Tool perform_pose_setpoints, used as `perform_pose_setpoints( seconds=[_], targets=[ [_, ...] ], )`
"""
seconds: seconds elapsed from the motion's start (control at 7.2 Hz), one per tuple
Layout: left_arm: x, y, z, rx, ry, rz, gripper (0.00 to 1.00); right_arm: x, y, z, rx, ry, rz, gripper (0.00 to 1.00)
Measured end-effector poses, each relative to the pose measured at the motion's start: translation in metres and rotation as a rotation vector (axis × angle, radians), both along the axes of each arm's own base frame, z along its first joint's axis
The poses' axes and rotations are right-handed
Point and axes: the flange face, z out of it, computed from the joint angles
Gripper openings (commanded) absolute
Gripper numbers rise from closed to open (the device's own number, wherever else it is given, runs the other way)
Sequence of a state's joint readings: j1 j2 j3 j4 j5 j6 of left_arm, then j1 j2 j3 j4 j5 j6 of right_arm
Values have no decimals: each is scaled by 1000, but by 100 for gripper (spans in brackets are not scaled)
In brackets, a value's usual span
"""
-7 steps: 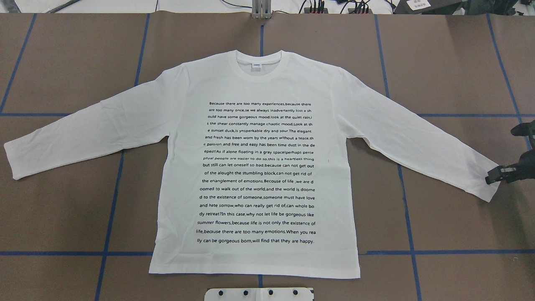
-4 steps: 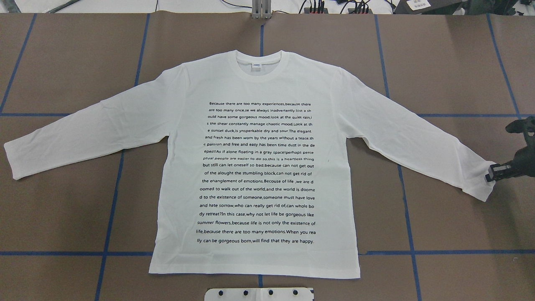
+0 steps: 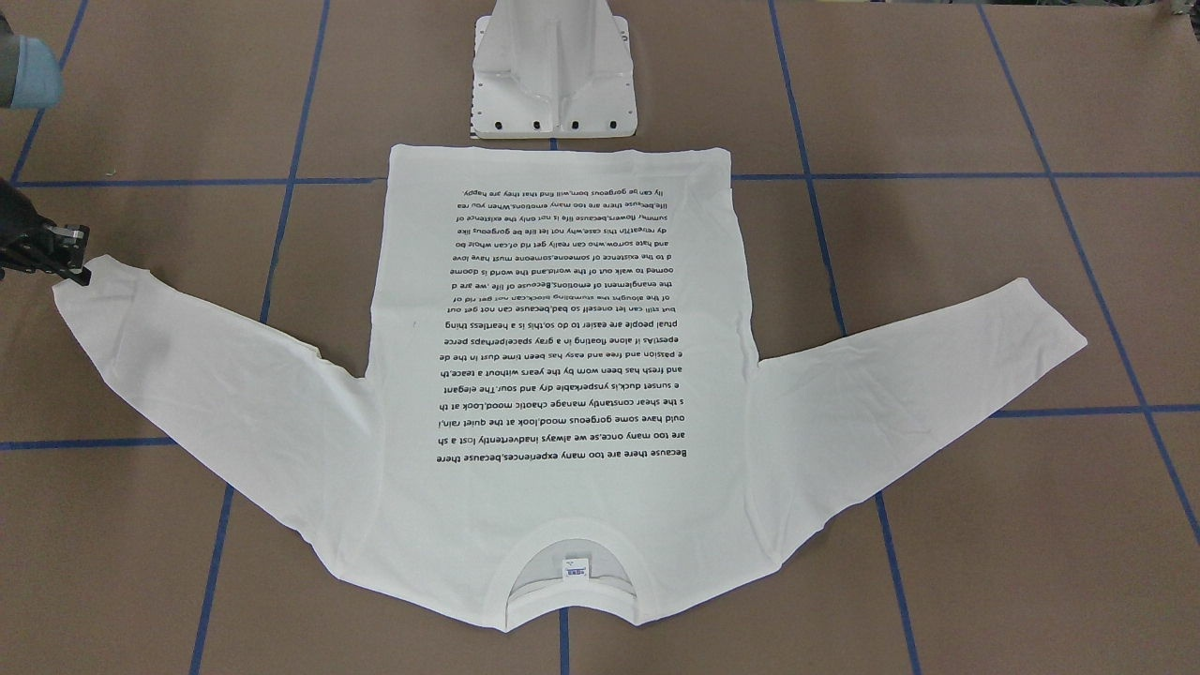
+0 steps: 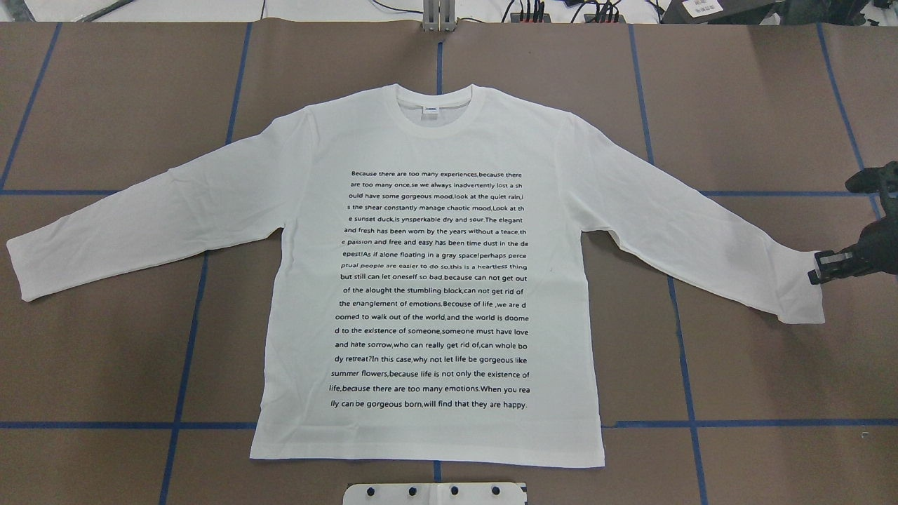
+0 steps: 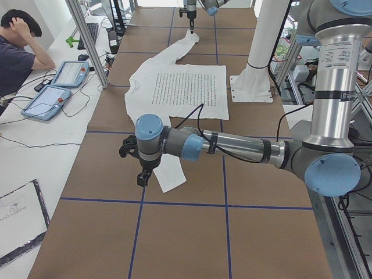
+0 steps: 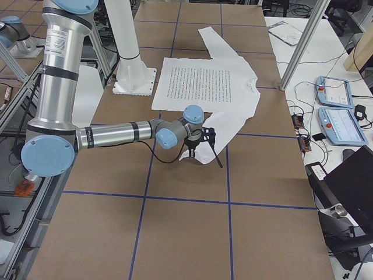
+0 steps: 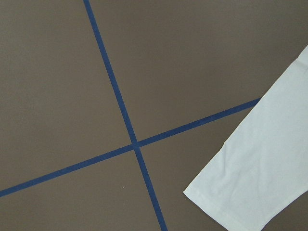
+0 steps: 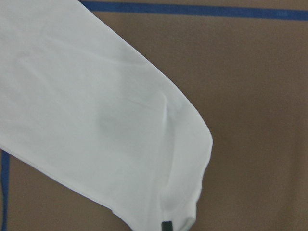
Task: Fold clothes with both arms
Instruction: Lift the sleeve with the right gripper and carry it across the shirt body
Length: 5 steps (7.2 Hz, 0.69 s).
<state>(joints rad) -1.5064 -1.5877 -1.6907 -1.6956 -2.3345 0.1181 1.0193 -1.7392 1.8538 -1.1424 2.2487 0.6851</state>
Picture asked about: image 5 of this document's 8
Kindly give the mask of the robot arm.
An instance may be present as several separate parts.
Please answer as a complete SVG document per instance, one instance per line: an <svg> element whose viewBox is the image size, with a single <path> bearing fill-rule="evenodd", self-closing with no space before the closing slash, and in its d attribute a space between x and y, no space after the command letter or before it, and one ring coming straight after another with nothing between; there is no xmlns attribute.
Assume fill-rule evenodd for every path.
<svg viewBox="0 0 372 279"><path fill-rule="evenodd" d="M199 2L208 15L214 16L219 11L219 8L225 5L228 1L229 0L202 0ZM191 33L194 32L194 20L197 16L196 2L197 0L184 0L184 7L179 8L180 17L183 17L183 14L185 13L189 19L189 29Z"/></svg>
<svg viewBox="0 0 372 279"><path fill-rule="evenodd" d="M244 66L256 27L255 12L231 2L215 17L198 11L196 33L199 42L182 64L225 65L228 74L239 73ZM170 43L181 39L187 21L175 9L138 7L133 17L134 28L145 30L143 42L148 55L161 50L160 35ZM272 103L228 104L228 120L205 119L203 128L230 134L273 140L276 133L289 139L288 123L281 118L284 107L278 96ZM253 164L229 156L202 155L197 162L181 161L186 182L163 192L155 177L145 188L144 199L157 203L201 203L268 207L308 208L307 188L295 175L269 164Z"/></svg>

